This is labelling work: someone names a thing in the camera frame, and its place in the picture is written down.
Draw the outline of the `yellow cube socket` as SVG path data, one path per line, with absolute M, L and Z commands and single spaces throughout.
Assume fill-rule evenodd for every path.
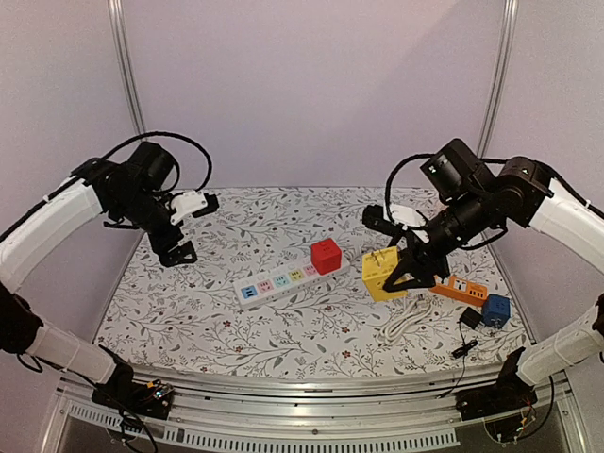
M 398 291 L 387 293 L 384 283 L 398 264 L 398 249 L 396 246 L 380 249 L 362 257 L 362 282 L 375 302 L 385 302 L 408 295 L 408 292 Z

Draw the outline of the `white multicolour power strip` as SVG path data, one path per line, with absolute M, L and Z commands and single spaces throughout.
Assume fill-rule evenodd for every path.
M 349 268 L 349 260 L 342 257 L 339 269 L 320 275 L 311 264 L 310 258 L 304 258 L 287 262 L 270 271 L 235 280 L 233 289 L 241 309 L 251 310 L 324 283 L 332 277 L 344 274 Z

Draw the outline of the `red cube socket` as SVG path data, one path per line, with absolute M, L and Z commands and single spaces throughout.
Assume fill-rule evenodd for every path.
M 319 275 L 330 274 L 341 268 L 342 250 L 332 239 L 325 239 L 310 246 L 310 261 Z

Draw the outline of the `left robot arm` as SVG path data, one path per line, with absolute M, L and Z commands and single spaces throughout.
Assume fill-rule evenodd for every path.
M 101 347 L 44 321 L 18 295 L 28 275 L 78 229 L 107 214 L 146 232 L 165 267 L 191 263 L 196 254 L 181 231 L 183 220 L 215 206 L 201 190 L 178 194 L 163 184 L 179 166 L 160 145 L 141 143 L 126 161 L 90 159 L 1 236 L 1 348 L 27 354 L 84 376 L 121 410 L 140 402 L 140 389 L 122 375 L 127 366 Z

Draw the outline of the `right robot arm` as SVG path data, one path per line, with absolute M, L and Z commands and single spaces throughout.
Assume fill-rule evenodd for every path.
M 445 209 L 421 225 L 394 222 L 406 247 L 386 278 L 387 293 L 427 288 L 447 277 L 447 257 L 484 230 L 507 229 L 508 222 L 530 228 L 603 269 L 603 213 L 589 204 L 549 165 L 526 157 L 500 160 L 494 174 L 490 159 L 479 158 L 464 141 L 454 139 L 436 153 L 401 160 L 389 174 L 384 209 L 393 216 L 394 178 L 405 165 L 421 160 L 421 170 L 437 190 Z M 603 302 L 597 300 L 579 319 L 549 338 L 512 352 L 496 383 L 481 400 L 495 411 L 508 411 L 535 385 L 603 351 Z

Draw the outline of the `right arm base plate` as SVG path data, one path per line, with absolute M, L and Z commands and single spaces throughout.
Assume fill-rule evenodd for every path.
M 491 384 L 455 393 L 456 410 L 463 421 L 474 420 L 531 406 L 538 401 L 530 387 Z

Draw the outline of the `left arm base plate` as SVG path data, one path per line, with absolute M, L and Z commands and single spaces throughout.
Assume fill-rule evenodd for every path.
M 147 383 L 122 379 L 96 385 L 92 402 L 116 410 L 130 410 L 140 416 L 166 420 L 174 396 L 175 387 L 160 379 Z

